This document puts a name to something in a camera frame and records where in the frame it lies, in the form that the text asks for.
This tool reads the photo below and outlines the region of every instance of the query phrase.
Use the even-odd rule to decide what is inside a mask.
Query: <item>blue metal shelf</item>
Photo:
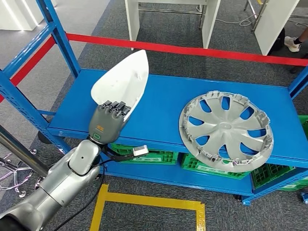
[[[104,73],[82,69],[48,130],[57,136],[86,138],[97,106],[91,89]],[[285,87],[149,75],[143,97],[117,142],[187,152],[179,134],[179,115],[189,100],[211,90],[242,94],[266,112],[275,141],[269,163],[308,168],[308,142]]]

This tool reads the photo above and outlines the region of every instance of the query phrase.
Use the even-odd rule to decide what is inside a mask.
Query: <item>silver robotic arm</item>
[[[100,148],[82,141],[48,171],[40,187],[26,199],[0,214],[1,231],[39,231],[63,206],[100,173],[93,166]]]
[[[119,136],[125,124],[124,117],[129,111],[124,102],[107,101],[97,106],[89,125],[88,140],[82,141],[54,164],[39,188],[30,196],[0,214],[0,231],[43,229],[61,207],[67,206],[100,173],[101,166],[94,163],[99,163],[100,152],[110,158],[107,161],[118,162],[147,154],[146,145],[134,148],[132,154],[125,156],[106,145]]]

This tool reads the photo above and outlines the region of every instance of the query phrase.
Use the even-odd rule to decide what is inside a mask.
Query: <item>floor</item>
[[[60,1],[57,7],[59,17],[66,31],[79,34],[92,34],[95,36],[107,36],[128,39],[128,32],[125,17],[125,8],[122,0],[112,0],[109,4],[104,1],[93,1],[85,4],[83,1]],[[227,0],[222,0],[217,18],[226,21],[240,21],[251,15],[242,12],[245,0],[235,0],[229,5]],[[150,5],[150,7],[174,8],[172,5]],[[177,9],[194,10],[195,6],[177,6]],[[140,30],[137,40],[159,42],[179,46],[202,47],[201,33],[198,29],[198,16],[183,14],[140,13]],[[303,27],[294,26],[288,22],[285,26],[288,35],[300,34]],[[210,48],[260,53],[256,39],[250,31],[251,28],[239,27],[234,24],[216,22],[213,31]],[[20,32],[0,31],[0,49],[5,47],[5,58],[0,59],[0,67],[3,67],[13,58],[18,50],[26,44],[37,31]],[[9,46],[8,41],[14,41],[17,45]],[[75,55],[82,67],[110,69],[120,60],[131,52],[129,49],[99,46],[85,43],[72,43]],[[302,51],[291,54],[284,48],[276,55],[300,57],[308,45],[303,44]],[[22,81],[19,88],[40,109],[53,111],[60,104],[63,96],[69,89],[73,79],[69,75],[65,62],[58,58],[60,52],[54,47],[46,57]],[[273,84],[287,86],[294,77],[288,73],[289,67],[273,64],[247,63],[242,61],[219,60],[207,57],[181,56],[175,54],[162,54],[149,52],[150,72],[174,76],[186,76],[198,78],[210,78],[229,81],[242,81],[260,84]],[[48,100],[40,96],[48,92]],[[307,92],[303,91],[294,100],[299,114],[307,113]],[[16,121],[23,124],[23,131],[16,129]],[[36,148],[38,156],[48,165],[56,162],[61,157],[58,150],[52,145],[39,142],[36,130],[25,121],[19,113],[7,102],[0,104],[0,123],[11,132],[16,138],[27,147]],[[67,139],[72,147],[79,141]],[[35,178],[32,177],[24,189],[28,193],[32,190]],[[131,193],[138,195],[150,195],[167,198],[189,199],[205,203],[206,230],[208,231],[264,231],[264,230],[297,230],[306,229],[308,218],[303,216],[308,207],[301,203],[295,192],[274,192],[256,200],[252,206],[245,207],[233,199],[232,195],[208,192],[196,189],[166,186],[150,182],[128,180],[123,178],[106,177],[106,183],[109,184],[110,192]],[[87,187],[71,205],[61,209],[52,219],[46,230],[53,230],[65,218],[79,210],[81,205],[88,201],[94,193],[98,182]],[[3,211],[20,199],[14,197],[15,193],[8,192],[0,202],[0,211]],[[72,220],[62,230],[87,230],[90,227],[94,203]],[[196,215],[189,211],[172,210],[166,208],[149,207],[143,205],[130,205],[107,202],[103,211],[100,230],[195,230]]]

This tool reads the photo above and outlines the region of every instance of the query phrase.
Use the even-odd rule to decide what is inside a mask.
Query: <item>white table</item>
[[[140,22],[138,3],[140,2],[206,5],[207,8],[204,15],[204,23],[202,24],[202,32],[203,47],[208,48],[220,0],[125,0],[129,38],[131,41],[136,41],[139,32]]]
[[[257,24],[254,35],[263,55],[267,55],[285,24],[296,7],[306,8],[308,0],[264,0]]]

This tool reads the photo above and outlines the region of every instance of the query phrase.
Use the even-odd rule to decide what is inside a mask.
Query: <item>blue shelf board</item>
[[[230,179],[210,174],[204,174],[180,167],[180,160],[176,165],[145,165],[108,162],[106,175],[155,183],[183,186],[195,189],[231,193],[238,195],[253,195],[250,174],[241,180]]]
[[[84,139],[97,104],[91,89],[106,71],[82,69],[48,130],[54,135]],[[178,130],[182,109],[211,90],[248,97],[271,120],[274,148],[269,163],[308,168],[308,142],[285,87],[149,75],[143,97],[121,132],[118,143],[185,152]]]

